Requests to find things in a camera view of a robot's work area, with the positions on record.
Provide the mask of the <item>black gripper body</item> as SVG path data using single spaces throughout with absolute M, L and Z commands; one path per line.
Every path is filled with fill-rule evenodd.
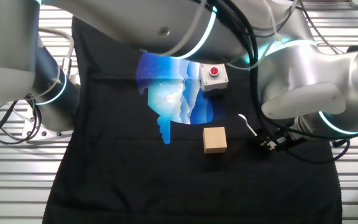
M 280 149 L 290 149 L 307 142 L 307 139 L 300 134 L 278 129 L 277 142 Z

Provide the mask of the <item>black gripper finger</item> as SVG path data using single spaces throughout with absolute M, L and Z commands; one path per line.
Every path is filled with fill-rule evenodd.
M 277 140 L 279 138 L 279 134 L 277 132 L 275 133 L 268 133 L 264 129 L 258 129 L 256 130 L 256 140 L 259 142 L 263 141 L 273 141 L 274 139 Z
M 267 152 L 278 153 L 281 149 L 273 141 L 262 141 L 259 146 Z

